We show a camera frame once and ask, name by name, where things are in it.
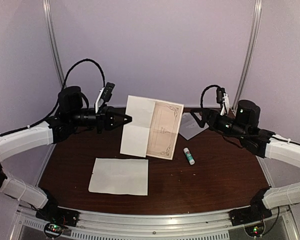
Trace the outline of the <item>white letter sheet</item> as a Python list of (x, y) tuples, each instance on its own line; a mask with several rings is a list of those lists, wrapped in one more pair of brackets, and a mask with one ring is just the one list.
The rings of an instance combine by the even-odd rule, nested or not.
[(123, 126), (120, 153), (171, 161), (183, 112), (180, 103), (129, 95), (125, 114), (132, 121)]

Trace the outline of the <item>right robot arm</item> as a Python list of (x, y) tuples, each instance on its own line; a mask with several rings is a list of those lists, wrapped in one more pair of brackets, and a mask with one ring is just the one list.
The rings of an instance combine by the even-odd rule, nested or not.
[[(235, 138), (239, 147), (253, 155), (278, 160), (300, 168), (300, 143), (284, 138), (273, 131), (258, 127), (261, 109), (250, 100), (240, 100), (235, 117), (229, 117), (212, 108), (193, 108), (190, 114), (202, 128), (208, 125), (209, 130), (223, 138)], [(282, 187), (269, 187), (259, 190), (251, 199), (246, 210), (249, 220), (258, 220), (266, 209), (300, 203), (300, 182)]]

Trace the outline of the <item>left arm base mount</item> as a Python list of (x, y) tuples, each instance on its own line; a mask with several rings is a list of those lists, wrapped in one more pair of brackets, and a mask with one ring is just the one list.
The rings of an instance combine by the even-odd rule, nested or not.
[(45, 220), (43, 233), (48, 239), (56, 239), (62, 235), (68, 236), (71, 228), (77, 226), (79, 212), (76, 210), (57, 208), (53, 215), (44, 212), (42, 209), (36, 210), (36, 218)]

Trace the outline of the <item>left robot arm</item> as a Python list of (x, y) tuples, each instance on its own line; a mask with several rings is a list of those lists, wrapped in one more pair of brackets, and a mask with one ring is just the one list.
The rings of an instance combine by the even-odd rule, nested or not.
[(115, 85), (108, 82), (100, 90), (93, 108), (79, 86), (70, 86), (58, 93), (56, 112), (44, 120), (20, 129), (0, 133), (0, 193), (19, 201), (24, 201), (42, 209), (51, 222), (62, 218), (62, 211), (56, 207), (56, 200), (46, 190), (25, 183), (8, 172), (4, 172), (2, 162), (19, 153), (65, 141), (79, 127), (111, 131), (132, 122), (132, 117), (114, 110), (107, 102), (112, 97)]

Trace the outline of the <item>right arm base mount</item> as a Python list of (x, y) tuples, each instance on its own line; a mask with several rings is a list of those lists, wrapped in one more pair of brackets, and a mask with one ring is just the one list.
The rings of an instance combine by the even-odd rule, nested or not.
[(229, 212), (229, 218), (232, 226), (244, 226), (245, 233), (249, 237), (260, 237), (265, 232), (266, 218), (272, 216), (271, 210), (266, 209), (265, 211), (259, 212), (252, 210), (252, 208), (237, 208)]

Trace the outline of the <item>grey envelope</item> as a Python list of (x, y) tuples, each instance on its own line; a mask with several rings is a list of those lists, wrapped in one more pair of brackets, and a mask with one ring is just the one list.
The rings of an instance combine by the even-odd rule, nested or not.
[(187, 141), (197, 136), (207, 128), (207, 125), (201, 128), (189, 112), (184, 112), (182, 114), (179, 134)]

